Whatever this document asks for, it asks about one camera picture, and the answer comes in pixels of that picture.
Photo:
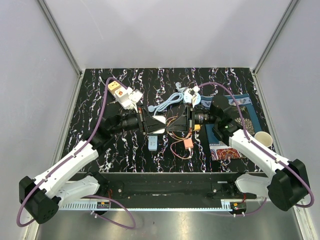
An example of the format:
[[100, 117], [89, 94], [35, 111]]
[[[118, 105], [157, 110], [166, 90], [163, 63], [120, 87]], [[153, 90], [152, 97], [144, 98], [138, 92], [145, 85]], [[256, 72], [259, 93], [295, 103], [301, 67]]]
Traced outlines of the white wall charger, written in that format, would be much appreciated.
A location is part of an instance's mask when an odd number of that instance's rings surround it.
[[152, 132], [152, 134], [154, 135], [163, 134], [166, 130], [166, 117], [163, 115], [154, 115], [153, 118], [157, 120], [158, 123], [161, 123], [161, 129], [158, 129]]

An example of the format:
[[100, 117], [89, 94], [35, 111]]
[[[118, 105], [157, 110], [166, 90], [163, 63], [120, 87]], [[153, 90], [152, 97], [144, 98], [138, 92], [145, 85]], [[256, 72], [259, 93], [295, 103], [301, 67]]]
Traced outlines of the yellow USB charger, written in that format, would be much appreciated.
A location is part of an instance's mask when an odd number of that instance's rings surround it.
[[194, 125], [194, 131], [199, 131], [201, 129], [201, 125], [200, 124], [195, 124]]

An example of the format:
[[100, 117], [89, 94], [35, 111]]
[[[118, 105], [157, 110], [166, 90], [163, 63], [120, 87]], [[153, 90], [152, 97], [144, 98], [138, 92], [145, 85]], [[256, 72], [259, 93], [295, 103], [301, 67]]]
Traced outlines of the light blue power strip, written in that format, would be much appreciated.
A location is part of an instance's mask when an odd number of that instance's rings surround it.
[[148, 136], [148, 150], [150, 152], [155, 152], [158, 149], [158, 136], [149, 135]]

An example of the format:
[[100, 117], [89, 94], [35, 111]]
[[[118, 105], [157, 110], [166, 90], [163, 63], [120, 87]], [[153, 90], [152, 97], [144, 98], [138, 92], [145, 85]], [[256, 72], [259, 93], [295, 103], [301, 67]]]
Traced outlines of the pink USB charger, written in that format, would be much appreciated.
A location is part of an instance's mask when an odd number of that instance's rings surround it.
[[192, 141], [191, 138], [186, 138], [186, 139], [184, 139], [184, 140], [183, 140], [183, 144], [184, 144], [184, 148], [185, 148], [186, 150], [190, 150], [190, 149], [192, 149], [192, 148], [194, 147], [193, 141]]

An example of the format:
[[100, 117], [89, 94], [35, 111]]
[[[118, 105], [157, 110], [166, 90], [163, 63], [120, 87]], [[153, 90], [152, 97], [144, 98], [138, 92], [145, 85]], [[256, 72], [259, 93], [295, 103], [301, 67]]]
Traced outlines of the white multicolour power strip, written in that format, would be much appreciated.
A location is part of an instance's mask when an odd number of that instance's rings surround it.
[[131, 100], [133, 94], [133, 89], [131, 87], [126, 87], [117, 79], [111, 79], [107, 84], [107, 89], [125, 110], [132, 110], [134, 108], [134, 104]]

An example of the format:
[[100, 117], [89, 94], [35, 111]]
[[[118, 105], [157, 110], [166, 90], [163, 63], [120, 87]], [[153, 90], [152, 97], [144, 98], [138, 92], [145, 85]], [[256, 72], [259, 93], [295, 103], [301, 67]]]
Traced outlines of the white cube socket adapter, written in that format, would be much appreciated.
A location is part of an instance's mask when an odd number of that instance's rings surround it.
[[115, 96], [117, 98], [124, 98], [126, 94], [127, 94], [127, 91], [124, 88], [119, 88], [115, 91]]

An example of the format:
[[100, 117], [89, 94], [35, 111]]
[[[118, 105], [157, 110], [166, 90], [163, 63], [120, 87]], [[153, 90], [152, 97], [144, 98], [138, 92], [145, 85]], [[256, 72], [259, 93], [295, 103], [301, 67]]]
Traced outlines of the beige travel adapter cube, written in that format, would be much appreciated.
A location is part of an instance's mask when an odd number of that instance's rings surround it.
[[111, 92], [115, 91], [119, 87], [121, 87], [121, 85], [117, 81], [113, 81], [113, 82], [108, 84], [108, 90], [111, 91]]

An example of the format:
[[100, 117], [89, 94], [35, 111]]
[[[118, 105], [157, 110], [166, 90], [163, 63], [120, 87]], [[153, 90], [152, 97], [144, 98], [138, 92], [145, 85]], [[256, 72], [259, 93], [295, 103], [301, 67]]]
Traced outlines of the round light blue socket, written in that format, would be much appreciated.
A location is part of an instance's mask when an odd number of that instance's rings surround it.
[[195, 106], [201, 102], [201, 96], [198, 92], [195, 92], [194, 94], [190, 94], [188, 91], [186, 91], [183, 94], [183, 102], [192, 104], [193, 106]]

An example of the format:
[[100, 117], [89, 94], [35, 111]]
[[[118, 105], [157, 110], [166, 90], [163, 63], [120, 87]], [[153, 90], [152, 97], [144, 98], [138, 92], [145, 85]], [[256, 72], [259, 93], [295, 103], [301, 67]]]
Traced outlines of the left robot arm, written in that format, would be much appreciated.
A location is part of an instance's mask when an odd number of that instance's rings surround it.
[[109, 181], [98, 172], [89, 173], [83, 179], [67, 183], [80, 169], [105, 154], [107, 145], [115, 134], [122, 131], [140, 130], [143, 134], [162, 134], [167, 128], [166, 117], [151, 115], [143, 106], [125, 116], [115, 115], [98, 122], [89, 136], [81, 141], [60, 161], [34, 178], [25, 176], [18, 184], [21, 207], [32, 221], [48, 222], [69, 203], [84, 197], [103, 198], [110, 193]]

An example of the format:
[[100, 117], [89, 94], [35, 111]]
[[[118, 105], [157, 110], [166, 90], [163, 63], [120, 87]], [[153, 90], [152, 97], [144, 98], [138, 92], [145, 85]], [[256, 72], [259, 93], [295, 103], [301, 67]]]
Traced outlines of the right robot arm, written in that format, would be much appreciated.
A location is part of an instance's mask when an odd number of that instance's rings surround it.
[[214, 136], [225, 145], [239, 151], [258, 165], [264, 177], [243, 173], [227, 185], [228, 195], [239, 198], [244, 193], [269, 198], [280, 210], [288, 211], [310, 195], [312, 206], [315, 198], [311, 191], [305, 164], [299, 160], [289, 160], [256, 140], [246, 129], [245, 123], [238, 123], [230, 116], [232, 109], [225, 96], [214, 97], [210, 108], [188, 105], [188, 123], [193, 125], [212, 124]]

